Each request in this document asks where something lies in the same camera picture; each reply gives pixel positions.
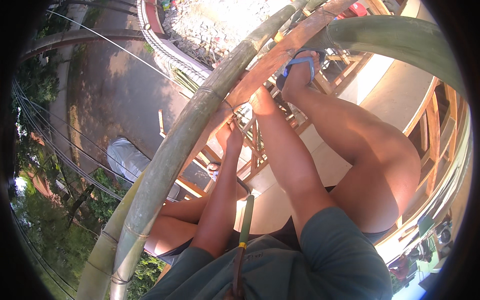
flip-flop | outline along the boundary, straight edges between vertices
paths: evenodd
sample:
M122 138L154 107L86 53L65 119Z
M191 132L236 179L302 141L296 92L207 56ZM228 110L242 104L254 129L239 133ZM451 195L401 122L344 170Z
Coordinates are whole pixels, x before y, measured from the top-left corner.
M210 162L210 163L208 164L208 166L207 166L207 170L213 171L211 168L209 168L210 165L221 166L222 163L219 162L219 161L212 161L212 162ZM215 170L215 171L213 172L213 175L212 175L213 181L216 181L216 177L218 176L218 173L219 173L218 170ZM241 181L241 179L238 178L238 176L237 176L237 182L241 185L241 187L243 187L243 188L247 191L247 194L248 194L248 195L250 195L250 194L252 193L252 191L250 191L250 188L249 188L245 183L243 183L243 181Z
M318 49L318 48L300 48L297 53L293 56L293 59L288 62L288 64L285 66L285 69L283 70L283 73L279 75L276 79L276 86L277 88L281 91L283 87L285 86L285 81L287 80L288 73L290 73L290 69L292 68L292 65L297 64L297 63L302 63L302 62L308 62L310 65L310 81L311 83L315 77L315 68L313 64L313 58L311 56L307 57L301 57L299 59L296 59L295 57L303 51L315 51L318 53L318 61L322 63L325 60L325 50L324 49Z

concrete floor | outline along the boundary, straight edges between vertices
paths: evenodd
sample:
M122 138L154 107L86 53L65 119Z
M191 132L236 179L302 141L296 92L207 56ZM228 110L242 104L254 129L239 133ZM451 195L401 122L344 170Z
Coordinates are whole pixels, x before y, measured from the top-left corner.
M95 27L138 29L136 18L112 11L105 12ZM143 42L118 44L156 67ZM158 110L163 110L168 132L187 103L176 86L107 41L88 45L77 72L80 75L73 83L69 103L76 107L80 131L103 149L111 138L124 136L152 159L163 140L159 135ZM107 163L105 155L86 139L81 138L81 144L87 153ZM85 157L81 157L80 163L87 172L96 168ZM208 175L196 165L190 165L184 176L199 186L209 181Z

leg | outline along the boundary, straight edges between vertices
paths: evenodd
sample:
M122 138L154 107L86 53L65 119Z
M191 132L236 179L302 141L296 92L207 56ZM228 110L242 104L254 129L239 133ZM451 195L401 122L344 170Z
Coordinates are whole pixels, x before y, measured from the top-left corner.
M322 185L310 152L287 123L267 89L261 86L250 103L262 129L270 167L293 207L292 219L300 239L305 223L335 203Z
M297 57L316 55L305 51ZM303 111L327 145L353 165L331 197L363 232L389 229L419 182L415 147L363 108L309 88L308 63L292 66L290 74L284 99Z
M227 146L225 138L227 134L229 134L228 128L222 127L216 135L223 149L226 149ZM237 200L246 196L245 189L237 183ZM189 201L174 203L166 201L153 224L144 248L154 255L161 255L193 238L209 199L210 196L207 195Z

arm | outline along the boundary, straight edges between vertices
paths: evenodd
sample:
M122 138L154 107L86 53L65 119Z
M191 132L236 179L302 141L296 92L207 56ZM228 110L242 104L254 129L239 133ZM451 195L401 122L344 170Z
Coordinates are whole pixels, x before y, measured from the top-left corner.
M198 222L190 247L206 250L214 258L223 254L235 223L237 201L237 163L243 136L236 122L226 124L230 129L220 173L210 199Z

